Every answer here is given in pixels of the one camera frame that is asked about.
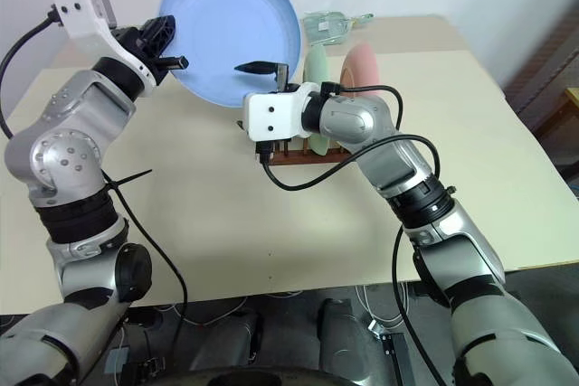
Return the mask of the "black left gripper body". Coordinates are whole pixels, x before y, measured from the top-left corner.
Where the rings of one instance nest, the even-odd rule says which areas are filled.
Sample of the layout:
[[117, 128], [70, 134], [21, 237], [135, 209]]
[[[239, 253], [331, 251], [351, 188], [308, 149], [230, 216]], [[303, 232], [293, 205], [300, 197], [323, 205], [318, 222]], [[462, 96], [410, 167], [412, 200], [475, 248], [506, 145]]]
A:
[[152, 24], [143, 24], [113, 29], [111, 34], [126, 51], [155, 73], [154, 59], [158, 56], [158, 49], [153, 31]]

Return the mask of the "left gripper ribbed black finger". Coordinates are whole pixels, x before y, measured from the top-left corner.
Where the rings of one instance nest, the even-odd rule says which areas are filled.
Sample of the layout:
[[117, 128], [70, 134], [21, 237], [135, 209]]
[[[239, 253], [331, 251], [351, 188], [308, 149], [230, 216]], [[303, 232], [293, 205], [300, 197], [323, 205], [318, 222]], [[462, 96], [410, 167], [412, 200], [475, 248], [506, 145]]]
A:
[[143, 24], [143, 51], [149, 57], [159, 57], [176, 32], [176, 20], [173, 15], [159, 16]]

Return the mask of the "right gripper pointed black finger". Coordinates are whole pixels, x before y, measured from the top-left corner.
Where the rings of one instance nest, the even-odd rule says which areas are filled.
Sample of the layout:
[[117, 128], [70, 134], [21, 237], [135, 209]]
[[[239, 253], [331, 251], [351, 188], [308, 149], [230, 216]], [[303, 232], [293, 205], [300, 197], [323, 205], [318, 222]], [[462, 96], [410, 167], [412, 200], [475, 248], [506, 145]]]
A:
[[274, 74], [278, 70], [278, 64], [270, 61], [251, 61], [235, 66], [234, 69], [249, 74]]

